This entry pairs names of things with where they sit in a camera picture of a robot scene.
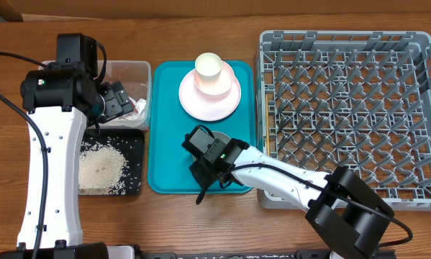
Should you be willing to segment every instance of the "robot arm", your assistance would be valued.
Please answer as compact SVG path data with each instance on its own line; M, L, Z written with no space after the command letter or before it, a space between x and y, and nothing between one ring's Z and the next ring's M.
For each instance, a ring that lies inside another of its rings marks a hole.
M372 258L394 216L383 199L347 168L337 167L332 174L300 169L242 140L224 143L201 125L185 136L182 147L196 157L189 168L203 190L196 203L215 181L271 192L307 212L305 218L333 251L331 259ZM350 202L342 216L334 211L337 197Z

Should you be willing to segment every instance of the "cup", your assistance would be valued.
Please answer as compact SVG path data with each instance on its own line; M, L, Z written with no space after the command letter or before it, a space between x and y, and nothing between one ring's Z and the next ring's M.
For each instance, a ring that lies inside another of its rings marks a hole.
M209 99L223 99L230 94L235 73L214 53L201 54L195 62L194 83Z

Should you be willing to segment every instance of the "transparent bin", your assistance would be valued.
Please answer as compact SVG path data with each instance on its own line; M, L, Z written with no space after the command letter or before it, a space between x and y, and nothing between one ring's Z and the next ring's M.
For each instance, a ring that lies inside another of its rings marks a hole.
M54 60L44 61L44 64L54 62ZM99 73L103 61L99 60ZM139 130L150 129L150 107L151 107L151 67L146 61L128 61L128 60L108 60L106 62L106 73L104 82L121 81L129 97L135 101L140 99L146 100L146 105L140 116L133 120L113 119L106 124L101 124L101 128L135 128Z

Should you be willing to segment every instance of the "gray dish rack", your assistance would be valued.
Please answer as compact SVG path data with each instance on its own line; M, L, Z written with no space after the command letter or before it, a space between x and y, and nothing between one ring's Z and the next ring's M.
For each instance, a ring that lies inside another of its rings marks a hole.
M329 173L346 165L393 209L431 211L431 36L271 30L256 61L265 154ZM258 200L294 208L262 190Z

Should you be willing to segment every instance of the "pink plate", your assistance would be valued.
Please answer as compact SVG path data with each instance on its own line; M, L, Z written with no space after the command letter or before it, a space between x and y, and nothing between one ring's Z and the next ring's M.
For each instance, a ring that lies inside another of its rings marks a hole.
M185 111L194 118L206 122L217 121L231 115L241 100L241 85L237 78L235 77L227 97L209 99L194 84L195 72L196 69L193 69L186 74L178 90L178 97Z

